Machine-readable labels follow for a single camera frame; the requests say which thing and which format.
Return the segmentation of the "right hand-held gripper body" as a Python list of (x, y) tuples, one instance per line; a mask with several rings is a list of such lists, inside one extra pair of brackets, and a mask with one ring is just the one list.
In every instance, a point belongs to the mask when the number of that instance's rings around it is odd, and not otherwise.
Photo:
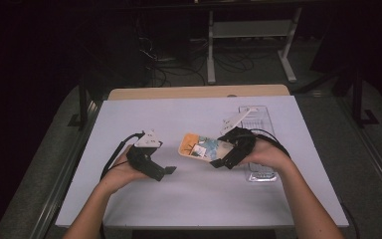
[(223, 164), (229, 169), (238, 165), (253, 150), (254, 134), (247, 128), (239, 127), (239, 124), (254, 110), (254, 108), (244, 108), (235, 116), (223, 121), (220, 140), (233, 146), (233, 149), (222, 159)]

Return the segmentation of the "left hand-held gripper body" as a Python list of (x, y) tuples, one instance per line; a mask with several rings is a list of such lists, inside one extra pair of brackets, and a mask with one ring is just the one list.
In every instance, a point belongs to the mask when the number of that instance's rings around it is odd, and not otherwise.
[(151, 159), (151, 155), (161, 147), (162, 141), (158, 139), (154, 130), (145, 130), (139, 137), (138, 141), (132, 145), (127, 152), (127, 160), (129, 164), (146, 176), (160, 181), (166, 171), (163, 167), (155, 163)]

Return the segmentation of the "clear plastic tray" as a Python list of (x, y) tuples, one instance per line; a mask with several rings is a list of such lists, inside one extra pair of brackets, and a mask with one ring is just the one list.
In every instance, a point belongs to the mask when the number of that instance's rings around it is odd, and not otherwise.
[[(247, 128), (251, 132), (269, 138), (275, 137), (275, 131), (266, 106), (241, 106), (240, 113), (247, 115), (239, 123), (239, 127)], [(245, 165), (246, 179), (249, 182), (272, 182), (277, 180), (277, 173), (270, 167), (256, 163)]]

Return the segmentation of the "person's right hand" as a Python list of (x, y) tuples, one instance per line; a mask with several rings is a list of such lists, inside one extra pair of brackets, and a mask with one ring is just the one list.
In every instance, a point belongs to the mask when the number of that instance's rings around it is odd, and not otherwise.
[(290, 157), (266, 140), (258, 139), (252, 152), (242, 163), (256, 163), (273, 168), (279, 173), (289, 172), (294, 168)]

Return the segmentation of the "person's left hand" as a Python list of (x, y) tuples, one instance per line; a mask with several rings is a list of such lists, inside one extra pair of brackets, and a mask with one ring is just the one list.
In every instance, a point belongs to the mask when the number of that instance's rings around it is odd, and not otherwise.
[(130, 150), (130, 145), (123, 151), (123, 153), (115, 160), (109, 168), (106, 175), (99, 182), (97, 187), (107, 195), (112, 195), (128, 183), (146, 178), (142, 172), (134, 169), (127, 160), (127, 153)]

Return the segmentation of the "beige wooden table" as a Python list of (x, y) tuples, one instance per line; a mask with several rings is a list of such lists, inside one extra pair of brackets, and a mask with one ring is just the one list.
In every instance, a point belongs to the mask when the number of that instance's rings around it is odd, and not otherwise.
[(241, 85), (114, 89), (108, 95), (109, 101), (154, 100), (154, 99), (196, 99), (258, 96), (289, 96), (285, 85)]

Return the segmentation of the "black metal stand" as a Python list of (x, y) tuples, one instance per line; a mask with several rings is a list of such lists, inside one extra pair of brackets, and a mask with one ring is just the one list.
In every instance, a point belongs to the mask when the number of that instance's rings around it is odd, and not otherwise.
[(79, 130), (86, 128), (89, 121), (89, 113), (94, 103), (92, 96), (86, 86), (84, 76), (79, 79), (79, 112), (71, 116), (68, 126), (76, 126)]
[(361, 72), (355, 68), (352, 85), (352, 118), (360, 128), (365, 128), (369, 124), (378, 124), (377, 117), (371, 110), (365, 110), (362, 107), (363, 98), (363, 79)]

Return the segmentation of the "metal floor rail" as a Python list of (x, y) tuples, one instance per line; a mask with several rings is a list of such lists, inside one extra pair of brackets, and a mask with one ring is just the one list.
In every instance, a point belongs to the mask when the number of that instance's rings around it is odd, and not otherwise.
[(337, 99), (337, 103), (344, 113), (347, 120), (350, 122), (351, 126), (354, 128), (358, 138), (361, 140), (364, 148), (367, 150), (373, 168), (377, 172), (379, 178), (382, 181), (382, 155), (380, 154), (377, 147), (374, 145), (373, 140), (370, 135), (366, 132), (365, 127), (367, 125), (378, 124), (379, 121), (375, 115), (370, 110), (364, 110), (366, 118), (357, 119), (352, 115), (352, 109), (349, 103), (341, 98)]
[(54, 227), (76, 167), (90, 137), (101, 102), (93, 103), (86, 128), (68, 126), (79, 103), (65, 101), (56, 113), (32, 163), (32, 190), (42, 198), (28, 239), (45, 239)]

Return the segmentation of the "white metal frame table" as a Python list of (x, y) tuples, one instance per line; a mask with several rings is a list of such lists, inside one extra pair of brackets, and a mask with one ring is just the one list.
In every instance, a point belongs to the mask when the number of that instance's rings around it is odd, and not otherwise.
[(287, 20), (256, 20), (256, 21), (226, 21), (214, 20), (214, 12), (209, 12), (208, 20), (208, 56), (207, 81), (209, 85), (216, 84), (214, 67), (213, 42), (215, 39), (249, 38), (249, 37), (285, 37), (286, 43), (278, 56), (290, 83), (296, 82), (296, 76), (287, 58), (293, 37), (298, 25), (302, 9), (296, 8), (293, 16)]

